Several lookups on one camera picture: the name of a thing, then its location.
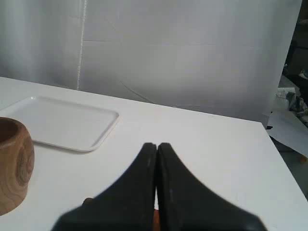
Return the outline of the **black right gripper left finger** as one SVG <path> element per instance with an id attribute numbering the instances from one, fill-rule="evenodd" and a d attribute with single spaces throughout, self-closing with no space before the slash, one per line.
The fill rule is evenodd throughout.
<path id="1" fill-rule="evenodd" d="M 63 214 L 54 231 L 151 231 L 157 147 L 145 143 L 128 169 L 110 187 Z"/>

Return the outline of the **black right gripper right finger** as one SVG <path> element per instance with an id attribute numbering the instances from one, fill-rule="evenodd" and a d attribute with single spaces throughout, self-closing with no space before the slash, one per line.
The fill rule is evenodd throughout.
<path id="1" fill-rule="evenodd" d="M 163 231 L 264 231 L 260 218 L 220 197 L 182 163 L 169 143 L 158 146 L 156 187 Z"/>

